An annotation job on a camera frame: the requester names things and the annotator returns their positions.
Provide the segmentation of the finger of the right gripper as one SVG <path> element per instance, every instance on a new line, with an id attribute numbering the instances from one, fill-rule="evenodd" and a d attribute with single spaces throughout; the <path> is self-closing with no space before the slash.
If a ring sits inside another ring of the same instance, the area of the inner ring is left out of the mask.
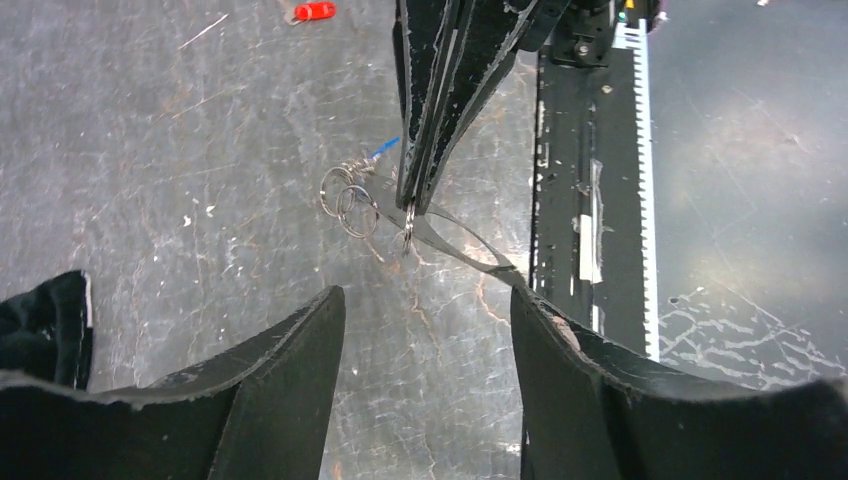
<path id="1" fill-rule="evenodd" d="M 569 5 L 566 1 L 462 2 L 441 121 L 453 132 L 455 146 L 511 71 L 518 52 L 539 49 Z M 414 213 L 425 213 L 434 193 L 428 199 L 413 199 Z"/>
<path id="2" fill-rule="evenodd" d="M 398 199 L 428 199 L 455 139 L 441 121 L 446 113 L 452 39 L 462 1 L 397 1 L 392 40 L 403 119 Z"/>

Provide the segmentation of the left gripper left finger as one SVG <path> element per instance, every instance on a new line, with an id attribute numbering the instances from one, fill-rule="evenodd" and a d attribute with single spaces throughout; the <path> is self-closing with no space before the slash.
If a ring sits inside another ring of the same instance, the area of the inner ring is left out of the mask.
<path id="1" fill-rule="evenodd" d="M 344 342 L 330 286 L 288 318 L 145 387 L 1 377 L 5 479 L 315 479 Z"/>

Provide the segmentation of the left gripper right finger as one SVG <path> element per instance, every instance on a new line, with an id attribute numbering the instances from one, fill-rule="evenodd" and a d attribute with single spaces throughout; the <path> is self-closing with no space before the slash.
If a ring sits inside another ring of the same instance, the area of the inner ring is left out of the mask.
<path id="1" fill-rule="evenodd" d="M 761 391 L 643 357 L 511 292 L 524 479 L 843 479 L 847 382 Z"/>

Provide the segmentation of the blue key tag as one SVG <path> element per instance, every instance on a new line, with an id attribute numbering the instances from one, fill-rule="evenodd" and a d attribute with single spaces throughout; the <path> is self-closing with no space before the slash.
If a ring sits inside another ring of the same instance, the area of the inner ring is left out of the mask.
<path id="1" fill-rule="evenodd" d="M 370 155 L 367 156 L 369 160 L 377 160 L 383 154 L 388 152 L 394 145 L 396 145 L 400 141 L 399 137 L 392 138 L 391 140 L 386 141 L 380 147 L 378 147 L 375 151 L 373 151 Z"/>

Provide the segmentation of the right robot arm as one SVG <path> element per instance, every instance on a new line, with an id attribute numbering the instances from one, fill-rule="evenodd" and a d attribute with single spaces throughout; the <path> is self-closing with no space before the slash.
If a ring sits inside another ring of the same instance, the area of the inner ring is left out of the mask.
<path id="1" fill-rule="evenodd" d="M 625 10 L 653 27 L 662 8 L 658 1 L 396 1 L 404 122 L 397 207 L 414 217 L 427 212 L 449 155 L 518 52 L 552 39 L 565 62 L 600 66 Z"/>

